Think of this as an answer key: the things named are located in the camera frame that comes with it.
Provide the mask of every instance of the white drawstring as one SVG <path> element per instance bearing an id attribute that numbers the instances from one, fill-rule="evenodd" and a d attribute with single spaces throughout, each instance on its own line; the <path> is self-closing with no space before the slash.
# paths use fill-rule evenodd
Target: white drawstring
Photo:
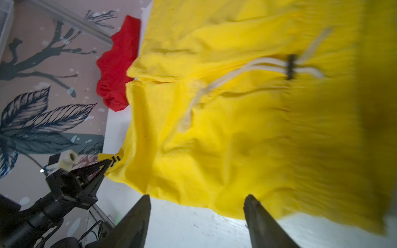
<path id="1" fill-rule="evenodd" d="M 312 44 L 310 44 L 310 46 L 306 49 L 306 51 L 296 60 L 294 61 L 295 65 L 303 65 L 306 60 L 308 60 L 313 54 L 314 52 L 317 50 L 317 48 L 319 47 L 319 45 L 322 43 L 322 41 L 332 32 L 332 28 L 327 28 L 323 31 L 323 33 L 321 35 L 319 35 L 313 42 Z M 232 80 L 233 78 L 237 77 L 238 75 L 240 75 L 243 72 L 246 71 L 254 71 L 254 70 L 263 70 L 263 71 L 274 71 L 274 72 L 279 72 L 282 74 L 286 74 L 288 73 L 288 69 L 287 69 L 288 63 L 279 59 L 275 59 L 275 58 L 258 58 L 255 60 L 252 60 L 250 62 L 248 62 L 247 64 L 245 64 L 242 68 L 231 71 L 227 74 L 225 74 L 224 76 L 218 78 L 217 80 L 215 80 L 214 82 L 210 83 L 209 85 L 207 85 L 205 88 L 199 90 L 196 95 L 194 96 L 194 98 L 192 99 L 192 101 L 189 104 L 189 107 L 186 111 L 185 116 L 183 117 L 183 119 L 180 122 L 179 125 L 179 131 L 180 132 L 185 132 L 187 131 L 190 126 L 191 126 L 191 122 L 192 122 L 192 109 L 193 107 L 200 102 L 200 99 L 202 96 L 211 93 L 213 90 L 215 90 L 216 88 L 221 87 L 222 85 L 224 85 L 225 83 L 229 82 L 230 80 Z M 295 73 L 309 73 L 311 75 L 313 75 L 316 78 L 324 78 L 325 75 L 318 69 L 314 68 L 314 67 L 295 67 L 294 68 L 294 72 Z"/>

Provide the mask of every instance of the yellow garment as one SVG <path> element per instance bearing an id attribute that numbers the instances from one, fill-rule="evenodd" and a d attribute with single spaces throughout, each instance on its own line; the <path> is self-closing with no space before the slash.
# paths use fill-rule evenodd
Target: yellow garment
<path id="1" fill-rule="evenodd" d="M 128 69 L 132 122 L 107 177 L 142 194 L 243 219 L 253 194 L 275 217 L 297 211 L 382 232 L 396 177 L 394 0 L 155 0 Z M 325 74 L 244 72 L 301 55 Z M 102 154 L 100 159 L 107 158 Z"/>

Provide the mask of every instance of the leaf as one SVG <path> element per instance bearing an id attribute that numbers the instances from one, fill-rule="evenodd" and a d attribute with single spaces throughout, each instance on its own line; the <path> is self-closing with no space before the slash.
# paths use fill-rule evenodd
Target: leaf
<path id="1" fill-rule="evenodd" d="M 55 153 L 77 145 L 59 133 L 27 133 L 21 131 L 11 136 L 17 150 L 26 153 Z"/>
<path id="2" fill-rule="evenodd" d="M 50 87 L 15 97 L 3 110 L 1 127 L 21 128 L 28 120 L 43 113 L 48 107 Z"/>
<path id="3" fill-rule="evenodd" d="M 32 132 L 63 132 L 82 123 L 96 104 L 72 104 L 42 113 L 23 126 Z"/>
<path id="4" fill-rule="evenodd" d="M 7 175 L 18 158 L 18 151 L 9 147 L 0 146 L 0 178 Z"/>

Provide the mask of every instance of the red fabric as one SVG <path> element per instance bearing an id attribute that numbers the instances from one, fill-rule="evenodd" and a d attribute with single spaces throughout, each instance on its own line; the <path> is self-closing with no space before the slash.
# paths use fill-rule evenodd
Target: red fabric
<path id="1" fill-rule="evenodd" d="M 105 105 L 114 111 L 123 110 L 128 106 L 125 84 L 132 81 L 132 78 L 126 75 L 126 71 L 138 56 L 140 27 L 139 19 L 127 15 L 121 30 L 111 37 L 112 49 L 105 52 L 96 62 L 101 71 L 96 93 L 103 98 Z"/>

